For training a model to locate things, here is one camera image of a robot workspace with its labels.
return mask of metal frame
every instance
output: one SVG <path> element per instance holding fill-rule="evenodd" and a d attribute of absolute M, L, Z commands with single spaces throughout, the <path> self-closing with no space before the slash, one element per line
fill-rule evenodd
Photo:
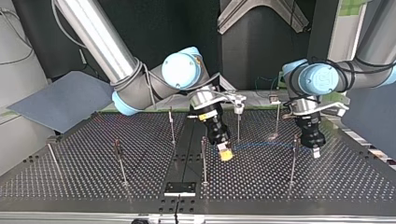
<path fill-rule="evenodd" d="M 308 20 L 297 4 L 294 10 L 292 9 L 292 5 L 293 3 L 290 0 L 232 0 L 219 16 L 219 33 L 224 35 L 230 27 L 254 7 L 270 7 L 287 24 L 290 23 L 291 12 L 293 11 L 293 23 L 291 27 L 295 32 L 300 33 L 308 25 Z"/>
<path fill-rule="evenodd" d="M 354 150 L 362 158 L 372 165 L 387 180 L 396 183 L 396 175 L 384 162 L 379 160 L 375 155 L 370 153 L 366 148 L 355 142 L 351 137 L 347 136 L 339 128 L 332 125 L 327 120 L 323 120 L 326 129 L 332 130 L 337 136 L 342 138 L 343 142 Z M 174 157 L 170 161 L 165 180 L 163 181 L 163 189 L 167 182 L 196 182 L 197 189 L 201 188 L 203 164 L 202 159 L 196 160 L 197 155 L 201 154 L 201 140 L 205 135 L 205 126 L 195 120 L 187 119 L 184 123 L 183 134 L 177 142 L 175 153 L 178 157 Z M 19 167 L 10 171 L 8 176 L 1 176 L 0 179 L 8 179 L 17 174 L 21 169 L 25 169 L 26 164 L 20 164 Z M 201 192 L 197 190 L 194 198 L 178 198 L 178 197 L 161 197 L 156 200 L 132 200 L 132 201 L 106 201 L 106 200 L 78 200 L 67 201 L 58 200 L 49 202 L 50 210 L 42 213 L 40 207 L 36 206 L 37 201 L 16 201 L 0 203 L 0 223 L 4 220 L 16 218 L 18 220 L 51 220 L 63 221 L 71 220 L 76 222 L 84 221 L 114 221 L 130 223 L 135 218 L 148 219 L 151 223 L 173 223 L 175 222 L 174 213 L 183 206 L 181 200 L 185 200 L 184 211 L 177 210 L 177 219 L 180 222 L 189 221 L 194 223 L 246 223 L 246 222 L 356 222 L 361 223 L 394 223 L 394 203 L 377 202 L 373 203 L 355 203 L 346 202 L 223 202 L 214 200 L 201 199 Z M 77 208 L 83 206 L 84 213 L 77 212 Z M 152 213 L 153 206 L 162 208 L 158 213 Z"/>

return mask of gray panel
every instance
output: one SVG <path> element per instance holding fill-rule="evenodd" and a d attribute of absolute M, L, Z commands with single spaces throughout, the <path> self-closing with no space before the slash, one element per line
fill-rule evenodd
<path fill-rule="evenodd" d="M 82 72 L 70 72 L 46 89 L 8 107 L 60 133 L 111 103 L 112 88 Z"/>
<path fill-rule="evenodd" d="M 396 158 L 396 84 L 349 91 L 349 110 L 343 123 L 367 142 Z"/>

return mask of black cable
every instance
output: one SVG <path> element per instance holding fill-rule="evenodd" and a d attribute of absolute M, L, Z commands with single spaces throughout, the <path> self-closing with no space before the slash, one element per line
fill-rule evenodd
<path fill-rule="evenodd" d="M 294 87 L 294 85 L 293 85 L 293 77 L 294 77 L 294 74 L 296 73 L 296 71 L 300 68 L 300 67 L 302 67 L 303 65 L 305 65 L 305 64 L 307 64 L 308 62 L 305 62 L 305 63 L 301 63 L 301 64 L 299 64 L 297 67 L 295 67 L 292 71 L 291 71 L 291 73 L 290 73 L 290 77 L 289 77 L 289 81 L 290 81 L 290 88 L 291 88 L 291 90 L 297 95 L 297 97 L 293 97 L 293 98 L 290 98 L 290 100 L 289 101 L 287 101 L 285 104 L 283 104 L 283 106 L 289 106 L 294 100 L 299 100 L 299 99 L 305 99 L 305 100 L 307 100 L 307 101 L 313 101 L 313 102 L 315 102 L 315 103 L 318 103 L 318 104 L 320 104 L 320 101 L 318 100 L 318 99 L 310 99 L 310 98 L 308 98 L 310 95 L 308 95 L 308 94 L 305 94 L 305 93 L 303 93 L 303 92 L 298 92 L 297 91 L 297 89 Z"/>
<path fill-rule="evenodd" d="M 355 60 L 358 61 L 361 64 L 364 64 L 366 66 L 371 66 L 371 67 L 388 67 L 388 66 L 392 66 L 393 63 L 388 63 L 388 64 L 373 64 L 373 63 L 367 63 L 364 62 L 362 59 L 355 57 Z"/>
<path fill-rule="evenodd" d="M 356 73 L 355 73 L 355 68 L 353 67 L 353 64 L 351 62 L 346 62 L 346 64 L 349 66 L 349 69 L 353 71 L 350 73 L 350 75 L 352 75 L 352 77 L 350 78 L 350 85 L 348 86 L 346 82 L 346 87 L 344 88 L 344 91 L 349 91 L 350 89 L 352 89 L 353 85 L 355 84 Z"/>

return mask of metal bracket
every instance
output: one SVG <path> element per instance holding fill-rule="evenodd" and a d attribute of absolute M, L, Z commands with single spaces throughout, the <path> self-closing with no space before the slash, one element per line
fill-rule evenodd
<path fill-rule="evenodd" d="M 195 182 L 168 182 L 165 197 L 195 197 Z"/>
<path fill-rule="evenodd" d="M 349 109 L 349 107 L 347 107 L 343 103 L 334 102 L 334 103 L 330 103 L 330 104 L 326 104 L 326 105 L 321 105 L 321 106 L 316 107 L 315 109 L 306 110 L 306 111 L 303 111 L 303 112 L 294 112 L 293 111 L 292 114 L 295 115 L 295 116 L 304 116 L 304 115 L 313 114 L 313 113 L 322 111 L 324 109 L 328 109 L 330 107 L 338 107 L 340 111 L 344 111 L 343 115 L 344 115 L 345 111 Z"/>
<path fill-rule="evenodd" d="M 236 88 L 222 74 L 220 74 L 220 86 L 226 91 L 236 91 Z"/>
<path fill-rule="evenodd" d="M 218 18 L 218 31 L 224 35 L 230 27 L 254 7 L 270 7 L 289 24 L 292 6 L 293 0 L 232 0 Z M 292 21 L 291 27 L 296 33 L 300 33 L 309 23 L 297 4 L 293 10 Z"/>

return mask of yellow block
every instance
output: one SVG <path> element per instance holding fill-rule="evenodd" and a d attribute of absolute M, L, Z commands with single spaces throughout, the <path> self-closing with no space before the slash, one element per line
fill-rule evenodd
<path fill-rule="evenodd" d="M 219 154 L 222 161 L 229 161 L 233 158 L 233 153 L 231 152 L 231 150 L 222 150 L 219 152 Z"/>

